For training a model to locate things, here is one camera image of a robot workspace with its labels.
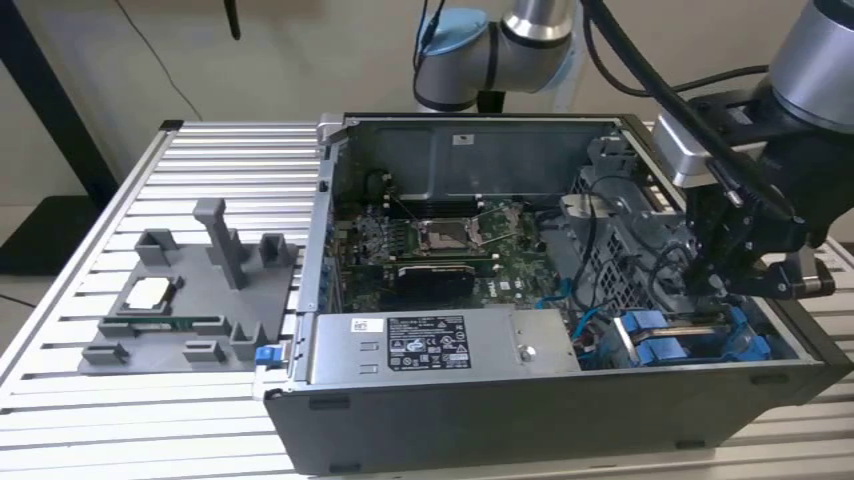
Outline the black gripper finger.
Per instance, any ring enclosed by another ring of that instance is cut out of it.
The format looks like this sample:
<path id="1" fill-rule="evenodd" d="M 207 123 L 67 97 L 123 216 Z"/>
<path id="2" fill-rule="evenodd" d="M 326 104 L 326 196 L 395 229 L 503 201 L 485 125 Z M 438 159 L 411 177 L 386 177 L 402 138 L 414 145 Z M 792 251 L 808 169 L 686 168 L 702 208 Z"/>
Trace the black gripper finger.
<path id="1" fill-rule="evenodd" d="M 725 258 L 722 247 L 702 247 L 685 271 L 686 294 L 691 297 L 725 297 L 725 280 L 718 274 L 718 266 Z"/>
<path id="2" fill-rule="evenodd" d="M 737 295 L 777 300 L 830 296 L 836 280 L 814 249 L 785 254 L 769 265 L 758 262 L 750 269 L 728 277 L 728 291 Z"/>

